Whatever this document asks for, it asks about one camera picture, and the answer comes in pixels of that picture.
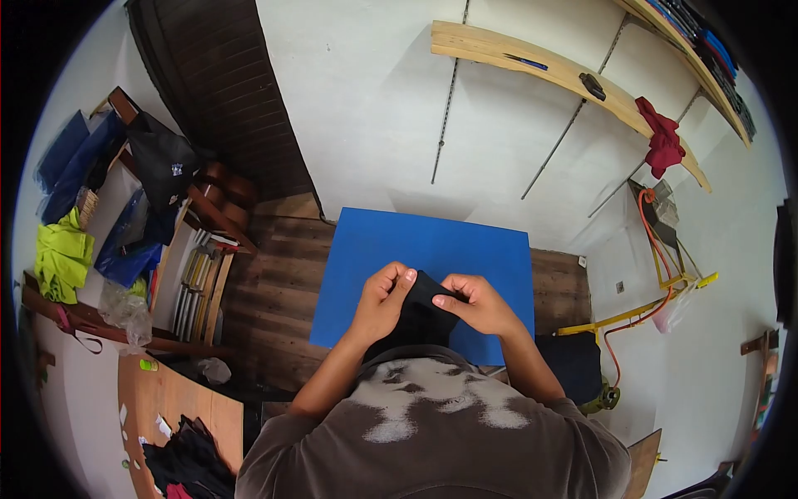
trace blue board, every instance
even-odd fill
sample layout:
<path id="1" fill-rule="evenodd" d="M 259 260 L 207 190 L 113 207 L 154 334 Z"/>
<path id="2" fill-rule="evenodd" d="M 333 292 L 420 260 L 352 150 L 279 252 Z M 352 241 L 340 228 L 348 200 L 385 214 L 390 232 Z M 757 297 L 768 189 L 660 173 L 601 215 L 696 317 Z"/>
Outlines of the blue board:
<path id="1" fill-rule="evenodd" d="M 310 343 L 332 347 L 352 322 L 363 283 L 394 260 L 440 282 L 483 275 L 535 336 L 532 264 L 526 232 L 428 216 L 343 208 L 318 294 Z M 449 346 L 469 362 L 502 366 L 499 339 L 460 321 Z"/>

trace man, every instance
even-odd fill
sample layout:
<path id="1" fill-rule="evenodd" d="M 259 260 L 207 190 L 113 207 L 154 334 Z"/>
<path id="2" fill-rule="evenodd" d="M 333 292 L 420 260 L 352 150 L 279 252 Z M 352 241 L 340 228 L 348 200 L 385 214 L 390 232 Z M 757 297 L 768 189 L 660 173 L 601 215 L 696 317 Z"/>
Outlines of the man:
<path id="1" fill-rule="evenodd" d="M 499 337 L 512 388 L 438 345 L 393 348 L 361 366 L 397 325 L 416 277 L 393 262 L 365 282 L 350 328 L 287 414 L 263 426 L 236 497 L 621 497 L 626 448 L 565 397 L 484 278 L 451 274 L 441 285 L 468 303 L 433 303 Z"/>

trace yellow metal stand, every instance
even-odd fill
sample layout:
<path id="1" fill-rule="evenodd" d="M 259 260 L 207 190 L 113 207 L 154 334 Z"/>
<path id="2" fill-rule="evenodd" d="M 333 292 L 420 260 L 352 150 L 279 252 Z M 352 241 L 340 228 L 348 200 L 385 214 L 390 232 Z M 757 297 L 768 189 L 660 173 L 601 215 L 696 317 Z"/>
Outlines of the yellow metal stand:
<path id="1" fill-rule="evenodd" d="M 670 299 L 673 300 L 677 296 L 679 296 L 679 294 L 682 293 L 685 289 L 687 289 L 691 283 L 695 283 L 697 281 L 696 289 L 701 289 L 702 287 L 706 286 L 707 284 L 709 284 L 709 283 L 713 282 L 715 279 L 717 279 L 717 272 L 714 272 L 713 274 L 708 275 L 707 277 L 703 277 L 701 275 L 701 271 L 698 270 L 698 266 L 693 261 L 693 258 L 690 256 L 690 254 L 687 252 L 687 248 L 684 247 L 684 245 L 681 243 L 681 241 L 679 239 L 676 239 L 676 241 L 678 243 L 678 246 L 679 246 L 679 248 L 676 248 L 676 255 L 677 255 L 677 259 L 678 259 L 678 263 L 677 263 L 677 261 L 670 254 L 670 251 L 668 251 L 668 247 L 662 242 L 662 239 L 660 239 L 660 237 L 657 235 L 657 232 L 654 232 L 654 237 L 656 237 L 657 240 L 660 243 L 662 243 L 662 247 L 665 248 L 665 251 L 668 253 L 668 256 L 669 256 L 671 262 L 673 262 L 674 266 L 679 270 L 679 273 L 675 277 L 673 277 L 671 279 L 668 279 L 668 280 L 663 282 L 662 281 L 662 269 L 660 268 L 660 263 L 659 263 L 659 259 L 657 258 L 656 250 L 654 249 L 654 244 L 649 242 L 649 245 L 651 246 L 651 255 L 654 257 L 654 265 L 657 268 L 657 280 L 659 281 L 660 289 L 663 289 L 663 290 L 664 289 L 668 289 L 669 287 L 674 286 L 675 284 L 678 284 L 678 283 L 680 283 L 682 281 L 685 283 L 685 285 L 682 286 L 681 288 L 678 288 L 678 289 L 674 288 L 674 292 L 671 294 Z M 695 271 L 698 274 L 698 277 L 689 274 L 687 272 L 687 270 L 685 269 L 685 262 L 684 262 L 684 260 L 681 257 L 681 251 L 679 251 L 680 248 L 681 248 L 681 250 L 684 250 L 685 254 L 687 255 L 687 258 L 690 260 L 691 264 L 693 265 L 693 268 L 695 268 Z M 622 314 L 613 315 L 612 317 L 610 317 L 608 319 L 604 319 L 602 321 L 598 321 L 597 323 L 582 324 L 581 326 L 560 327 L 557 330 L 557 335 L 575 335 L 577 333 L 582 333 L 584 331 L 591 331 L 595 335 L 596 344 L 598 345 L 599 344 L 599 341 L 598 341 L 599 340 L 599 329 L 601 329 L 602 327 L 605 327 L 605 326 L 610 326 L 611 324 L 619 323 L 619 322 L 621 322 L 623 320 L 629 320 L 630 321 L 633 318 L 640 317 L 641 315 L 645 314 L 646 312 L 653 310 L 660 303 L 662 303 L 662 301 L 664 299 L 665 299 L 665 297 L 662 297 L 660 299 L 654 300 L 651 303 L 647 303 L 647 304 L 645 304 L 645 305 L 643 305 L 641 307 L 633 308 L 632 310 L 627 311 L 627 312 L 623 312 Z"/>

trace neon green cloth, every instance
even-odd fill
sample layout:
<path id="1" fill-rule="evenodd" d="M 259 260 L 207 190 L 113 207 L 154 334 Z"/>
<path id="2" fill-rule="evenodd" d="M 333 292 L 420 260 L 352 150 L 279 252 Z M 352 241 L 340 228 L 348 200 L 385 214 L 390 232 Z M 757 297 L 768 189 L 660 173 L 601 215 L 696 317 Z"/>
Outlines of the neon green cloth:
<path id="1" fill-rule="evenodd" d="M 133 285 L 128 289 L 128 294 L 147 299 L 147 281 L 144 280 L 144 277 L 139 276 L 133 281 Z"/>
<path id="2" fill-rule="evenodd" d="M 39 224 L 34 274 L 39 292 L 51 302 L 77 303 L 76 287 L 83 287 L 92 264 L 94 237 L 81 232 L 77 206 L 57 224 Z"/>

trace white paper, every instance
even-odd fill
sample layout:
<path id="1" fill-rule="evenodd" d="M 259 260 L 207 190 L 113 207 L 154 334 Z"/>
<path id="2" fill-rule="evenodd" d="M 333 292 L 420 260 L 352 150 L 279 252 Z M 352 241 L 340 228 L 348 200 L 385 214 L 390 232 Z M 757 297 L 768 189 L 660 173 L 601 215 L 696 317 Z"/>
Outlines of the white paper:
<path id="1" fill-rule="evenodd" d="M 158 418 L 156 418 L 155 424 L 158 425 L 158 430 L 160 430 L 162 434 L 166 435 L 167 437 L 172 436 L 172 428 L 170 428 L 169 425 L 166 424 L 164 417 L 161 416 L 160 414 L 158 414 Z"/>

